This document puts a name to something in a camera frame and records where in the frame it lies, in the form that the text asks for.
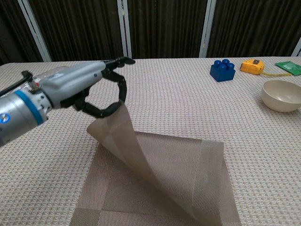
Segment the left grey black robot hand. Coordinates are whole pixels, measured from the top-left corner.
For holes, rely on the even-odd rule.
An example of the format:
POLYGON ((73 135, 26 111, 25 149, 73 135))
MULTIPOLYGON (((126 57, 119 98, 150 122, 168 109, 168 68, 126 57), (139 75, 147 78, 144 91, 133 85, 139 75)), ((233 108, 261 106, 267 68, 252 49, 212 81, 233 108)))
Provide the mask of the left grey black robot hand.
POLYGON ((66 68, 41 80, 40 87, 48 97, 53 109, 73 106, 75 110, 95 118, 105 118, 116 112, 127 96, 126 80, 124 76, 114 70, 133 64, 135 64, 135 60, 126 56, 113 60, 86 62, 66 68), (85 101, 90 88, 101 79, 115 82, 119 88, 118 101, 105 109, 99 109, 85 101))

